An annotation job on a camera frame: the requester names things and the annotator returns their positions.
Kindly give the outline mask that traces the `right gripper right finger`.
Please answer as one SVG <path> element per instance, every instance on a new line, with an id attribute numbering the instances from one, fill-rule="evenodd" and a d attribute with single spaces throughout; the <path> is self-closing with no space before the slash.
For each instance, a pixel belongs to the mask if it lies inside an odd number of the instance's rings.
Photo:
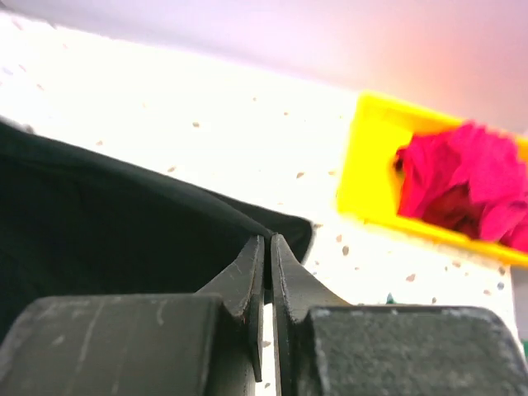
<path id="1" fill-rule="evenodd" d="M 527 364 L 506 324 L 470 306 L 352 305 L 270 247 L 279 395 L 524 395 Z"/>

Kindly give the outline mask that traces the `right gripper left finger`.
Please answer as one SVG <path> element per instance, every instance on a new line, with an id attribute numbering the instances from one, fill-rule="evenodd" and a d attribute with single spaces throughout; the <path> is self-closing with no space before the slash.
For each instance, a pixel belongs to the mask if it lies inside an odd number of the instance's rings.
<path id="1" fill-rule="evenodd" d="M 252 395 L 265 241 L 193 294 L 38 299 L 1 345 L 4 395 Z"/>

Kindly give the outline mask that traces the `black t shirt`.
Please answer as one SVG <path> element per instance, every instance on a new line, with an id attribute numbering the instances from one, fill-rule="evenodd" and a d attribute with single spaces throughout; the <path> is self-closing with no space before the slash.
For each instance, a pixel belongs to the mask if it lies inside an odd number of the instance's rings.
<path id="1" fill-rule="evenodd" d="M 253 236 L 298 260 L 311 223 L 1 125 L 1 330 L 34 300 L 193 293 Z"/>

